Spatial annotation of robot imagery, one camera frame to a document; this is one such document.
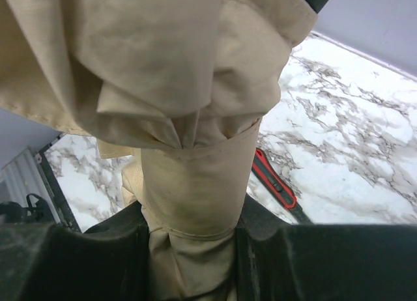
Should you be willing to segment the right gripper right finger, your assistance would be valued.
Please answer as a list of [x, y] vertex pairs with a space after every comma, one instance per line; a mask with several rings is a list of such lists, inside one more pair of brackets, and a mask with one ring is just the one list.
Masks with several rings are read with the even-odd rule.
[[415, 225], [290, 225], [251, 197], [236, 229], [239, 300], [415, 300]]

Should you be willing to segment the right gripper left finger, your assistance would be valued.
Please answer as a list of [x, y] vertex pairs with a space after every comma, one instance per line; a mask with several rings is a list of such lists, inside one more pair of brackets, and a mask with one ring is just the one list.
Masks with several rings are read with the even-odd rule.
[[77, 233], [56, 223], [1, 226], [2, 300], [148, 300], [141, 205]]

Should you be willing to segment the beige folding umbrella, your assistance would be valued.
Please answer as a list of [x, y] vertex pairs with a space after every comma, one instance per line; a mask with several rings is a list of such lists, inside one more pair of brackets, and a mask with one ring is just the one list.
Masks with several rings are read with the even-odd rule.
[[259, 126], [316, 19], [306, 0], [1, 0], [1, 107], [134, 156], [154, 300], [236, 300]]

